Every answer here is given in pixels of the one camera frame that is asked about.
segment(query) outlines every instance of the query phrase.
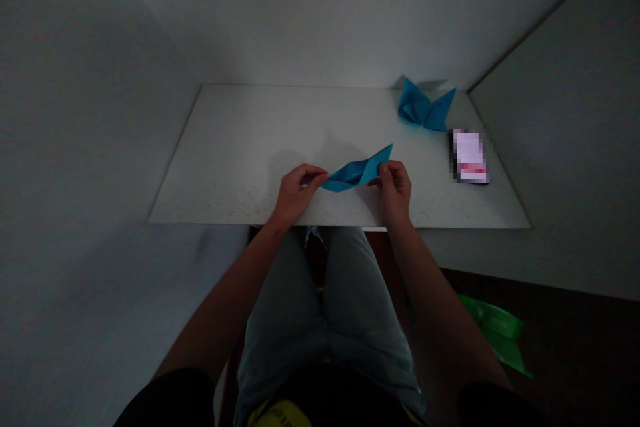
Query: phone screen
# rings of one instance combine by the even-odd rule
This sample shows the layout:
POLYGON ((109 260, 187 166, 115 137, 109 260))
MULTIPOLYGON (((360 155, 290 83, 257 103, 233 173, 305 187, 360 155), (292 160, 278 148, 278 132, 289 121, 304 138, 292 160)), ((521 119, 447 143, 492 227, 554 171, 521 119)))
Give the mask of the phone screen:
POLYGON ((487 158, 480 134, 468 129, 451 129, 451 157, 455 178, 464 183, 489 183, 487 158))

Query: white table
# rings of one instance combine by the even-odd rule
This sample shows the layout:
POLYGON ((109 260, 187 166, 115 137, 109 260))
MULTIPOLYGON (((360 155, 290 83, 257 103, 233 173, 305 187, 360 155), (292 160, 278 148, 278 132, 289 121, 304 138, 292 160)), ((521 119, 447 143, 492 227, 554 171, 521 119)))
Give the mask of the white table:
MULTIPOLYGON (((444 92, 427 92, 433 100, 444 92)), ((300 163, 333 173, 393 143, 413 183, 416 227, 528 228, 493 148, 491 184, 455 183, 446 133, 418 129, 397 115, 399 90, 206 85, 196 100, 150 222, 263 224, 282 175, 300 163)), ((482 130, 465 92, 447 119, 482 130)), ((299 224, 379 226, 378 193, 356 187, 314 195, 299 224)))

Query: white wall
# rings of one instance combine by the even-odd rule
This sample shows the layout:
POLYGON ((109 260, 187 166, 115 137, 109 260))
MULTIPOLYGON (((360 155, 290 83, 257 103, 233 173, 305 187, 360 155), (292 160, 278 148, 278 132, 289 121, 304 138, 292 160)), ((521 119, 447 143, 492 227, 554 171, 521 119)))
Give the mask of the white wall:
POLYGON ((143 0, 0 0, 0 424, 112 425, 246 240, 146 226, 199 81, 143 0))
POLYGON ((567 0, 471 93, 528 232, 428 231, 443 267, 640 300, 640 0, 567 0))
POLYGON ((147 0, 204 83, 462 89, 557 1, 147 0))

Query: leg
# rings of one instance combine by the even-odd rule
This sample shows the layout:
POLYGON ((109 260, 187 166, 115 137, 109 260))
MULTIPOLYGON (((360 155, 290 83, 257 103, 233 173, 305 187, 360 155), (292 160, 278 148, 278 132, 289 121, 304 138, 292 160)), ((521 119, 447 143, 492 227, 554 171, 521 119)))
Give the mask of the leg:
POLYGON ((324 308, 334 355, 424 415, 407 338, 364 232, 320 232, 329 249, 324 308))
POLYGON ((329 346, 327 322, 303 251, 304 234, 285 237, 247 322, 238 368, 235 423, 266 400, 298 366, 319 358, 329 346))

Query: green object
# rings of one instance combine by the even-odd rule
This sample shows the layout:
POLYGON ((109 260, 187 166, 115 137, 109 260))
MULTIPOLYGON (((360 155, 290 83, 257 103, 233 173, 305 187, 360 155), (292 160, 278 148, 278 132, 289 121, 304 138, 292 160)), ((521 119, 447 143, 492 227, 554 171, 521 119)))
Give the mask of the green object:
POLYGON ((480 330, 493 348, 496 357, 503 364, 533 378, 522 361, 518 339, 525 324, 518 317, 494 305, 465 295, 458 295, 471 317, 480 325, 480 330))

